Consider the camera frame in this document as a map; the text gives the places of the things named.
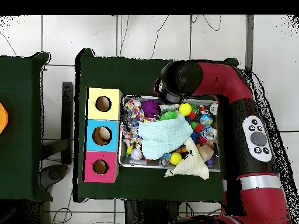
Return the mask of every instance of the hole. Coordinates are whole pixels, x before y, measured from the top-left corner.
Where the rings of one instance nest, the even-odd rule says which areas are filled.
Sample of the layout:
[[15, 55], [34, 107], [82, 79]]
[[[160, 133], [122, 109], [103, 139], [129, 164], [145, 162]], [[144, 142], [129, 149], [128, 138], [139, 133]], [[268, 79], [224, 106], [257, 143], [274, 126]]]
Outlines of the hole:
[[112, 139], [112, 131], [105, 126], [96, 127], [92, 133], [92, 140], [98, 145], [107, 145]]
[[101, 112], [107, 112], [111, 109], [111, 100], [106, 96], [100, 96], [96, 100], [96, 108]]
[[92, 168], [97, 174], [105, 174], [108, 171], [108, 164], [104, 160], [96, 160]]

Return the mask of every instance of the pink box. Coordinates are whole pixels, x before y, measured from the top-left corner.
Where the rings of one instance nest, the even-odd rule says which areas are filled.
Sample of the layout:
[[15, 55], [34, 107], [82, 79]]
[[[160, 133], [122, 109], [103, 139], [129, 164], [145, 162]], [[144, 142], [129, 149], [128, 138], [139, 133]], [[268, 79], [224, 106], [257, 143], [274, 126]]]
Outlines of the pink box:
[[[93, 164], [97, 160], [103, 160], [107, 163], [108, 170], [106, 173], [97, 174], [93, 170]], [[114, 183], [118, 173], [117, 152], [86, 151], [83, 182]]]

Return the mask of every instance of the white tile floor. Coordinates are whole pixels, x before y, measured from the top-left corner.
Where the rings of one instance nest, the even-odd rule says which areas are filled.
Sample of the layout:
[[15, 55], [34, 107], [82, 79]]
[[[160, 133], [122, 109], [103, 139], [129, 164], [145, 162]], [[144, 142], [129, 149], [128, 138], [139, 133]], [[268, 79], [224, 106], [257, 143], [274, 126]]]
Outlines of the white tile floor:
[[[121, 55], [129, 58], [149, 59], [153, 52], [156, 32], [167, 16], [129, 16], [126, 38], [123, 42]], [[205, 15], [209, 23], [217, 29], [219, 15]], [[116, 48], [116, 17], [112, 16], [16, 16], [2, 18], [0, 22], [0, 55], [28, 57], [38, 51], [51, 53], [51, 61], [44, 72], [44, 138], [60, 138], [61, 118], [61, 87], [63, 81], [75, 83], [74, 61], [76, 55], [83, 48], [92, 48], [98, 57], [112, 57], [119, 55], [121, 43], [121, 20], [119, 17], [118, 47]], [[123, 16], [123, 37], [127, 26], [127, 16]], [[279, 60], [280, 55], [272, 52], [279, 49], [284, 54], [284, 59], [295, 59], [289, 47], [292, 42], [298, 41], [290, 37], [289, 41], [275, 40], [275, 27], [272, 22], [279, 23], [275, 16], [258, 16], [255, 23], [253, 70], [263, 77], [268, 97], [277, 118], [277, 125], [281, 130], [299, 130], [295, 92], [298, 91], [295, 70], [289, 70], [287, 63], [280, 61], [279, 66], [270, 67], [271, 60]], [[169, 16], [164, 27], [158, 33], [158, 40], [153, 58], [187, 60], [189, 59], [189, 16]], [[236, 57], [241, 65], [245, 63], [246, 47], [246, 16], [221, 15], [221, 29], [213, 31], [206, 23], [203, 15], [198, 15], [196, 23], [192, 25], [192, 53], [193, 59], [223, 60], [227, 57]], [[277, 80], [277, 75], [272, 71], [283, 68], [285, 77]], [[280, 81], [283, 81], [287, 92]], [[283, 133], [284, 146], [292, 162], [294, 179], [298, 183], [298, 150], [299, 134]], [[60, 160], [59, 154], [49, 159]], [[57, 164], [45, 160], [43, 166]], [[72, 211], [72, 217], [64, 224], [124, 224], [124, 205], [119, 199], [94, 200], [85, 203], [74, 203], [71, 198], [72, 191], [72, 166], [65, 179], [54, 185], [51, 189], [53, 202], [44, 206], [44, 224], [51, 224], [55, 212], [60, 208]], [[220, 208], [219, 204], [208, 202], [190, 202], [195, 214], [208, 214]], [[180, 207], [180, 214], [190, 214], [186, 204]], [[62, 224], [64, 219], [69, 219], [70, 213], [61, 211], [53, 223]]]

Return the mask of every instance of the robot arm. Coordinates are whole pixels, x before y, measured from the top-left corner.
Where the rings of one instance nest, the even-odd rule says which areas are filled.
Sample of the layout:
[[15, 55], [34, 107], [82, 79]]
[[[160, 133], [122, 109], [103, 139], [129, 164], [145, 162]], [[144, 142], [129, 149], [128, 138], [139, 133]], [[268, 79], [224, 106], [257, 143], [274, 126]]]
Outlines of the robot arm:
[[290, 224], [274, 153], [252, 92], [231, 65], [202, 61], [169, 63], [156, 81], [168, 104], [213, 95], [218, 103], [217, 140], [225, 207], [215, 218], [228, 224]]

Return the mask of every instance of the green tablecloth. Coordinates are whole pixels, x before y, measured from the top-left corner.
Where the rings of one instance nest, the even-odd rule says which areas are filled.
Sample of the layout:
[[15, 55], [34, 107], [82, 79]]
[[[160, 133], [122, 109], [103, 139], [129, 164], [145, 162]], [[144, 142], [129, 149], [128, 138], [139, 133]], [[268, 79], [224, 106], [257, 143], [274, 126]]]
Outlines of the green tablecloth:
[[120, 167], [114, 184], [84, 183], [82, 155], [84, 149], [85, 89], [120, 89], [124, 95], [153, 96], [153, 84], [161, 69], [170, 61], [127, 58], [93, 57], [92, 51], [82, 50], [76, 58], [75, 153], [78, 152], [78, 200], [84, 198], [128, 198], [141, 200], [222, 201], [223, 189], [219, 173], [210, 173], [208, 180], [196, 176], [164, 178], [165, 170]]
[[39, 184], [40, 76], [48, 58], [0, 57], [0, 103], [9, 118], [0, 134], [0, 199], [51, 200]]

